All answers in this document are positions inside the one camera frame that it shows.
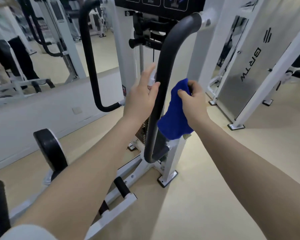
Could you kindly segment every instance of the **white sleeve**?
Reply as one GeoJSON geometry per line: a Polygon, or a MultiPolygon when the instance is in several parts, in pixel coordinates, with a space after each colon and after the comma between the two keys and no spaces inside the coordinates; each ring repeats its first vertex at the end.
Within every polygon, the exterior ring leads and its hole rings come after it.
{"type": "Polygon", "coordinates": [[[8,230],[0,240],[57,240],[46,229],[36,225],[19,225],[8,230]]]}

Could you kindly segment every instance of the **black instruction panel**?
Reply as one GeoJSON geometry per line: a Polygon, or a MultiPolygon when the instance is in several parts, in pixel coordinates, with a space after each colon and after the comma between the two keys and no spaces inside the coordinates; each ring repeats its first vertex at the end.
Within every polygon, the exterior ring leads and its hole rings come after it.
{"type": "Polygon", "coordinates": [[[153,14],[159,17],[181,20],[204,9],[205,0],[114,0],[116,6],[153,14]]]}

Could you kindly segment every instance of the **blue cloth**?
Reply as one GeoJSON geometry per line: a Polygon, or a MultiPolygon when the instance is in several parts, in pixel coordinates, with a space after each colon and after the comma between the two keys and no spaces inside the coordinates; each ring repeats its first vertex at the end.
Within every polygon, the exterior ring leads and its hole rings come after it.
{"type": "Polygon", "coordinates": [[[179,139],[181,136],[193,132],[182,110],[182,100],[178,95],[179,89],[190,94],[188,78],[179,81],[171,90],[171,101],[168,111],[157,123],[160,132],[169,140],[179,139]]]}

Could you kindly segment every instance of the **brtw logo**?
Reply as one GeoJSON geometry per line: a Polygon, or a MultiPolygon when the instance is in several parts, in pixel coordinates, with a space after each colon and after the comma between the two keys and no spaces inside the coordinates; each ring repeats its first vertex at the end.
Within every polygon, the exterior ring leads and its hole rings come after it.
{"type": "Polygon", "coordinates": [[[264,43],[269,43],[269,42],[270,42],[270,39],[271,39],[271,35],[272,35],[271,28],[269,28],[269,29],[267,29],[267,31],[265,32],[265,35],[264,35],[264,38],[263,38],[263,42],[264,42],[264,43]]]}
{"type": "Polygon", "coordinates": [[[249,73],[251,67],[252,67],[253,64],[256,62],[256,60],[257,60],[258,56],[260,55],[260,53],[261,53],[261,49],[258,47],[258,48],[256,49],[256,51],[254,52],[253,56],[251,57],[252,60],[249,61],[249,66],[246,67],[246,72],[243,72],[243,73],[242,73],[242,76],[241,76],[241,81],[242,81],[242,82],[244,81],[244,79],[245,79],[246,76],[248,75],[248,73],[249,73]]]}

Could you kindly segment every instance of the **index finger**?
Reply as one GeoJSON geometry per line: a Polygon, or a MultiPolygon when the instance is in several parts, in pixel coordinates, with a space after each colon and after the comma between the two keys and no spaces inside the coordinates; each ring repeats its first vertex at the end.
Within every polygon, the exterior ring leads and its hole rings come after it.
{"type": "Polygon", "coordinates": [[[141,77],[140,77],[140,82],[139,82],[140,86],[148,86],[150,75],[155,67],[156,67],[156,64],[152,63],[147,69],[145,69],[142,72],[141,77]]]}
{"type": "Polygon", "coordinates": [[[188,85],[192,88],[192,94],[200,93],[203,91],[202,87],[197,81],[189,80],[188,85]]]}

